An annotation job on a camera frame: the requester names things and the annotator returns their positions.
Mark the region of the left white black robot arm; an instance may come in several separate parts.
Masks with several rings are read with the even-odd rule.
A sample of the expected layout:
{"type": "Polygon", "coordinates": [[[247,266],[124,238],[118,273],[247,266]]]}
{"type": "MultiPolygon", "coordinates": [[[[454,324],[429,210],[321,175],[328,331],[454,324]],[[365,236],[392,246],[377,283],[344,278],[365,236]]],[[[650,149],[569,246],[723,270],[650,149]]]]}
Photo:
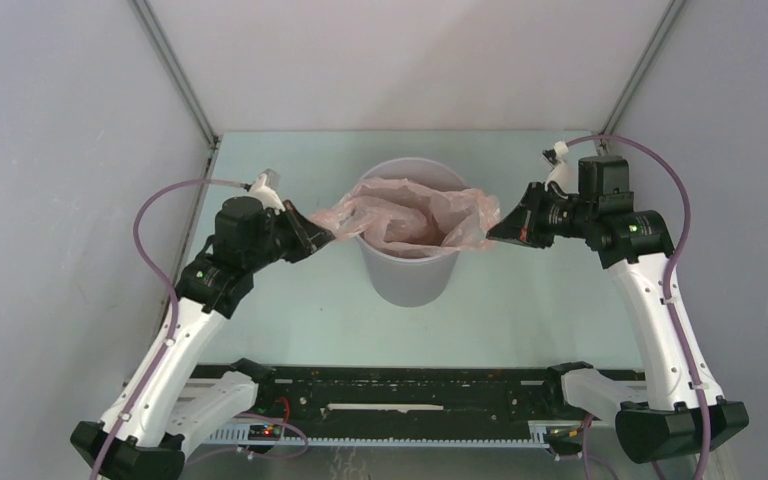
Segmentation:
{"type": "Polygon", "coordinates": [[[304,260],[333,239],[288,200],[265,194],[226,200],[213,234],[182,271],[134,377],[100,420],[80,422],[71,435],[91,476],[177,479],[193,451],[232,417],[271,412],[275,388],[239,371],[225,373],[183,407],[176,404],[202,352],[253,290],[255,274],[278,261],[304,260]]]}

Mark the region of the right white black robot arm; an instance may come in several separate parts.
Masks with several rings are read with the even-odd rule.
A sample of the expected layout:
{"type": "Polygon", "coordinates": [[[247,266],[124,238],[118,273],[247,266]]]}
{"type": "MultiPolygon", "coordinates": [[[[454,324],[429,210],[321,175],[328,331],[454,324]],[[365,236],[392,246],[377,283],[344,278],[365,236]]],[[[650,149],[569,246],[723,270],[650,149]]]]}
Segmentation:
{"type": "Polygon", "coordinates": [[[586,362],[550,368],[545,411],[577,409],[610,423],[638,464],[694,455],[704,459],[749,423],[745,405],[726,399],[706,365],[673,276],[678,255],[663,217],[637,211],[629,164],[620,156],[578,163],[578,187],[552,179],[530,183],[488,239],[545,249],[558,237],[594,251],[629,313],[643,360],[644,393],[609,379],[586,362]]]}

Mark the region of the pink plastic trash bag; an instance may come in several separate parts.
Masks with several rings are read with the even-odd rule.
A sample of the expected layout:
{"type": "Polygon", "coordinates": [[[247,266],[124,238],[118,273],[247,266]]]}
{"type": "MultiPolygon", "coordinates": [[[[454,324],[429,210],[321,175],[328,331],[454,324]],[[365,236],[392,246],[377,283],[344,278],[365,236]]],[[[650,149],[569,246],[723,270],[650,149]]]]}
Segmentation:
{"type": "Polygon", "coordinates": [[[364,179],[334,206],[310,216],[338,241],[356,238],[404,259],[486,249],[499,201],[479,189],[442,191],[408,179],[364,179]]]}

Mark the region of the grey trash bin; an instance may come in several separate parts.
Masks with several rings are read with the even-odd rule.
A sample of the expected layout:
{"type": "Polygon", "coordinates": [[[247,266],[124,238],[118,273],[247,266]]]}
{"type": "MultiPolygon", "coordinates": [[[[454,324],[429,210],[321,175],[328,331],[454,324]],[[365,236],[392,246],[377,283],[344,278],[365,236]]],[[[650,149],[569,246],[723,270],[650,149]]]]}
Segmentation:
{"type": "MultiPolygon", "coordinates": [[[[424,158],[388,160],[368,170],[363,180],[380,177],[408,179],[442,191],[464,190],[465,180],[448,166],[424,158]]],[[[364,237],[357,242],[372,286],[386,301],[400,307],[420,307],[437,299],[446,289],[458,255],[405,259],[374,249],[364,237]]]]}

